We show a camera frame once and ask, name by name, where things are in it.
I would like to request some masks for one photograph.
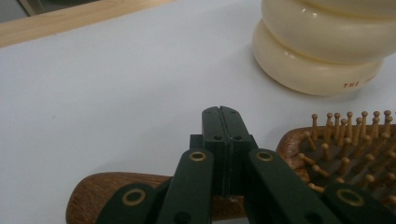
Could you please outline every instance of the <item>hairbrush bristle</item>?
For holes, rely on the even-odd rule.
[[[352,112],[346,118],[328,113],[326,123],[318,126],[318,115],[312,115],[312,127],[304,130],[296,154],[308,173],[308,187],[323,191],[332,182],[358,186],[396,213],[396,127],[389,110],[383,121],[380,116],[375,111],[368,124],[366,111],[354,122]]]

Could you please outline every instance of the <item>wooden bristle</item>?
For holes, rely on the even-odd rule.
[[[377,156],[382,146],[384,146],[387,143],[389,138],[390,136],[388,133],[381,133],[381,140],[377,142],[376,146],[374,146],[369,153],[373,154],[374,156]]]
[[[391,114],[392,114],[392,112],[391,112],[390,110],[384,111],[385,119],[387,119],[388,117],[390,117]]]
[[[393,139],[393,142],[389,146],[390,151],[395,151],[396,149],[396,139]]]
[[[317,192],[319,192],[319,193],[323,193],[324,192],[324,188],[323,187],[316,186],[313,183],[309,183],[308,187],[313,189],[313,190],[315,190],[315,191],[317,191]]]
[[[346,133],[346,125],[347,125],[347,120],[346,119],[341,119],[341,129],[340,129],[340,133],[337,136],[338,139],[338,143],[337,146],[342,146],[344,144],[344,136]]]
[[[393,117],[388,116],[385,118],[385,128],[384,128],[384,133],[390,134],[390,123],[393,121]]]
[[[348,137],[344,138],[344,144],[341,147],[341,150],[339,151],[339,153],[337,155],[337,157],[339,159],[341,159],[347,155],[349,146],[351,145],[351,143],[352,143],[352,140],[350,138],[348,138]]]
[[[337,140],[338,134],[340,133],[340,118],[341,114],[340,113],[335,113],[334,114],[334,139]]]
[[[383,176],[382,178],[378,178],[377,180],[373,181],[372,183],[370,183],[368,186],[370,189],[379,189],[381,188],[381,186],[383,186],[385,183],[387,182],[391,182],[392,180],[394,180],[396,177],[394,174],[389,173],[385,176]]]
[[[379,115],[380,113],[378,111],[374,112],[372,130],[370,135],[372,138],[378,138]]]
[[[323,177],[329,177],[330,176],[330,174],[327,172],[327,171],[325,171],[325,170],[323,170],[322,168],[320,168],[318,165],[313,165],[312,166],[312,169],[315,171],[315,172],[317,172],[318,174],[320,174],[321,176],[323,176]]]
[[[396,207],[396,195],[389,195],[387,198],[381,200],[381,203],[391,208]]]
[[[350,164],[350,159],[347,157],[344,157],[343,159],[341,159],[341,164],[340,167],[338,167],[338,174],[340,175],[344,175],[347,172],[347,167]]]
[[[385,166],[389,172],[396,172],[396,161],[392,161],[389,165]]]
[[[355,186],[364,189],[368,184],[373,183],[375,181],[375,177],[373,175],[365,175],[361,181],[355,184]]]
[[[315,165],[315,163],[316,163],[311,158],[306,157],[304,153],[299,153],[298,154],[298,158],[300,158],[300,160],[302,160],[303,162],[305,162],[305,163],[307,163],[307,164],[309,164],[311,166]]]
[[[324,135],[324,142],[330,144],[332,140],[332,122],[328,122],[326,125],[325,135]]]
[[[386,186],[387,186],[388,189],[395,190],[396,189],[396,179],[387,181]]]
[[[358,145],[358,147],[352,153],[352,156],[355,159],[359,158],[363,154],[366,147],[371,143],[371,140],[372,140],[372,138],[369,135],[365,135],[363,137],[363,141],[361,141],[361,143]]]
[[[342,177],[338,177],[335,179],[335,182],[344,184],[346,181]]]
[[[312,140],[318,141],[318,115],[312,115]]]
[[[329,160],[330,160],[329,144],[323,143],[323,144],[320,146],[320,148],[321,148],[322,151],[323,151],[323,157],[322,157],[322,159],[323,159],[324,161],[329,161]]]
[[[388,165],[391,161],[394,161],[395,158],[396,158],[396,152],[388,151],[385,158],[383,158],[381,161],[370,166],[370,171],[372,171],[372,172],[380,171],[386,165]]]
[[[372,154],[367,154],[364,157],[364,161],[361,161],[352,168],[353,172],[359,174],[363,169],[365,169],[368,166],[368,164],[370,164],[374,160],[375,160],[375,156],[373,156]]]
[[[353,133],[352,145],[357,146],[360,139],[362,118],[356,118],[355,132]]]
[[[367,116],[369,113],[367,111],[361,112],[361,138],[363,138],[364,135],[366,135],[366,122],[367,122]]]
[[[327,121],[326,124],[332,121],[332,113],[327,113]]]
[[[314,141],[311,138],[311,133],[310,132],[304,132],[304,138],[308,141],[309,146],[311,147],[311,150],[315,151],[317,149],[317,146],[315,145]]]
[[[352,112],[347,112],[347,128],[346,128],[346,137],[352,137]]]

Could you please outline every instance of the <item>wooden surface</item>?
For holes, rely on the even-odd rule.
[[[101,0],[0,23],[0,48],[76,29],[173,0]]]
[[[119,172],[90,175],[81,180],[70,196],[66,222],[68,224],[93,224],[106,202],[119,188],[133,183],[148,184],[156,188],[169,178],[163,175]],[[235,197],[232,200],[221,199],[219,196],[213,198],[213,220],[245,216],[242,197]]]

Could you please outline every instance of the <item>brown wooden handle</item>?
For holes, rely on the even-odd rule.
[[[66,209],[68,224],[93,224],[102,208],[113,194],[121,187],[143,183],[156,188],[170,176],[145,175],[134,173],[102,173],[90,175],[78,183],[74,189]],[[245,217],[243,197],[221,199],[213,198],[213,220]]]

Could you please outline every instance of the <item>white table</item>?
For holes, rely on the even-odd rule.
[[[361,91],[302,94],[256,64],[260,18],[259,0],[180,0],[1,48],[0,222],[65,223],[87,175],[172,175],[213,105],[270,149],[313,113],[396,110],[396,55]]]

